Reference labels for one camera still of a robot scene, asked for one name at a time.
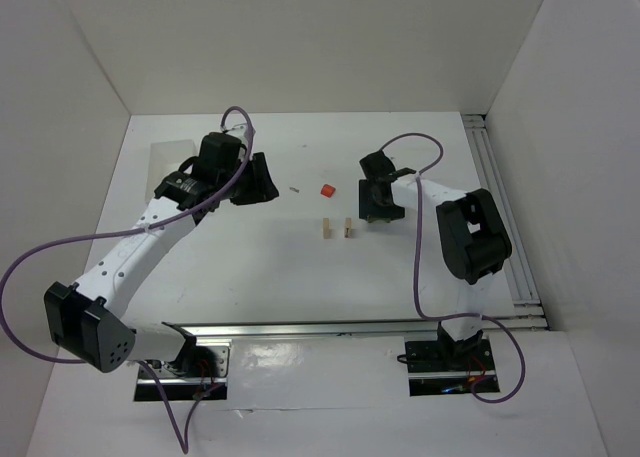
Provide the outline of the red wood cylinder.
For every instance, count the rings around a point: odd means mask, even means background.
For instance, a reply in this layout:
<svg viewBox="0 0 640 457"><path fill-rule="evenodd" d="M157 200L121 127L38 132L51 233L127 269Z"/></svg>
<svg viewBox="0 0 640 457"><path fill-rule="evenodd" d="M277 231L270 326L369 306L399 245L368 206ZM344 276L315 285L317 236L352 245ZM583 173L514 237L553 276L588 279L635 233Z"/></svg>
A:
<svg viewBox="0 0 640 457"><path fill-rule="evenodd" d="M331 198L336 192L336 188L330 184L324 184L321 188L321 194L327 198Z"/></svg>

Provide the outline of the white perforated box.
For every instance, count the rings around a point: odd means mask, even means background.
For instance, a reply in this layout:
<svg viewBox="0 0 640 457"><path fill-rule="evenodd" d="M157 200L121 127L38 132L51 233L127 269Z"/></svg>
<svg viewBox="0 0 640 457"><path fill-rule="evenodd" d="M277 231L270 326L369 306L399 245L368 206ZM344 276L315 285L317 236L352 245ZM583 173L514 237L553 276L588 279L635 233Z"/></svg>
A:
<svg viewBox="0 0 640 457"><path fill-rule="evenodd" d="M164 177L176 171L187 158L196 154L196 145L192 140L153 143L149 153L145 202L148 203L154 197L154 191Z"/></svg>

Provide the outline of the green wood block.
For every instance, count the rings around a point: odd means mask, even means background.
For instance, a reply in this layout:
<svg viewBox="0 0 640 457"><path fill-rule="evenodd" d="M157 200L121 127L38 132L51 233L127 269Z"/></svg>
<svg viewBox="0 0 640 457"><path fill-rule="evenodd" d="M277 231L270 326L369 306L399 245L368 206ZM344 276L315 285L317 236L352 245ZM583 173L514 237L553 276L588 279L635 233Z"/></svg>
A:
<svg viewBox="0 0 640 457"><path fill-rule="evenodd" d="M375 222L390 223L391 219L388 218L388 217L369 216L369 217L366 218L366 221L368 223L375 223Z"/></svg>

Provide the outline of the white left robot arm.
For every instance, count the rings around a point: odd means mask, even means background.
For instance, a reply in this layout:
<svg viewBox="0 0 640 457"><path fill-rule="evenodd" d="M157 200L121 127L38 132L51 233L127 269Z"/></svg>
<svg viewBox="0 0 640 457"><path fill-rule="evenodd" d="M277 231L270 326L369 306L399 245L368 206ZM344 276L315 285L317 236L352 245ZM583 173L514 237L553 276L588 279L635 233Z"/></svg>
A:
<svg viewBox="0 0 640 457"><path fill-rule="evenodd" d="M103 373L126 361L151 361L185 375L200 361L213 362L213 354L176 324L134 327L122 318L156 266L221 202L243 206L278 197L264 154L250 152L252 140L245 125L205 135L198 154L156 187L132 235L72 284L47 289L44 305L56 345Z"/></svg>

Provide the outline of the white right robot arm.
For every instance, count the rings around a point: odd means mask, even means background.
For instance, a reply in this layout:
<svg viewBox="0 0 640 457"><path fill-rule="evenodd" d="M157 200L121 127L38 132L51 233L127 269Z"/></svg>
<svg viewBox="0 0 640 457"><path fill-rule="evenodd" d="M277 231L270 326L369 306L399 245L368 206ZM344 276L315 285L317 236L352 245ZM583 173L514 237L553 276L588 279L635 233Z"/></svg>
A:
<svg viewBox="0 0 640 457"><path fill-rule="evenodd" d="M512 254L512 244L492 194L478 188L464 191L444 186L410 168L398 169L381 150L359 162L364 178L358 183L359 218L372 223L392 222L417 212L412 291L418 315L438 324L437 344L447 363L476 352L483 330L482 317L494 275ZM447 314L431 316L421 308L420 260L424 237L435 239L437 261L457 283L445 301Z"/></svg>

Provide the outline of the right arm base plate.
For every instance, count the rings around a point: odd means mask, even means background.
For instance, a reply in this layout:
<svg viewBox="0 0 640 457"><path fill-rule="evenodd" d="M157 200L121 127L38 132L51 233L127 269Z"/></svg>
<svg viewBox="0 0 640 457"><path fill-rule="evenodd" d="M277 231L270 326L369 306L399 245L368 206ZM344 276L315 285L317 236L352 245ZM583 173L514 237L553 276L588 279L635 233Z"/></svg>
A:
<svg viewBox="0 0 640 457"><path fill-rule="evenodd" d="M412 397L469 394L475 382L478 393L500 391L488 339L482 339L472 352L455 358L446 358L436 341L407 341L405 353L397 361L406 366Z"/></svg>

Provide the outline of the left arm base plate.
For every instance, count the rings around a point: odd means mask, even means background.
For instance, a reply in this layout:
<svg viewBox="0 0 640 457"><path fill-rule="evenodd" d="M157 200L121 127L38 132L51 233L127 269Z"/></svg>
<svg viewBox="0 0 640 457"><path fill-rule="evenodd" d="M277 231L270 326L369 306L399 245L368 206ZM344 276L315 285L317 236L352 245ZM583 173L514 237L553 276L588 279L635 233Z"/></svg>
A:
<svg viewBox="0 0 640 457"><path fill-rule="evenodd" d="M199 340L195 350L182 362L147 361L170 402L227 398L227 377L231 357L231 341Z"/></svg>

